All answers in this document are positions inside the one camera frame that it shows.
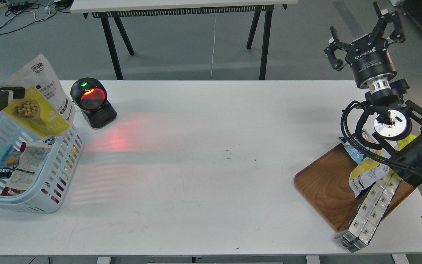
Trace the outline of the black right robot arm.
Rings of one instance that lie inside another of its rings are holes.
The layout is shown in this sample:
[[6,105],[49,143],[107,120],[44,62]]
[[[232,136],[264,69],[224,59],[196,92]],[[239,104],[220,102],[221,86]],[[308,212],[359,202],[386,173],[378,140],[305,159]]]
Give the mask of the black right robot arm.
[[393,80],[397,70],[388,51],[405,35],[398,12],[382,11],[377,2],[373,7],[375,27],[350,43],[340,41],[330,27],[325,54],[331,67],[341,71],[349,66],[356,86],[367,89],[363,102],[352,101],[342,111],[340,127],[355,149],[417,187],[422,184],[422,107],[404,100],[409,85]]

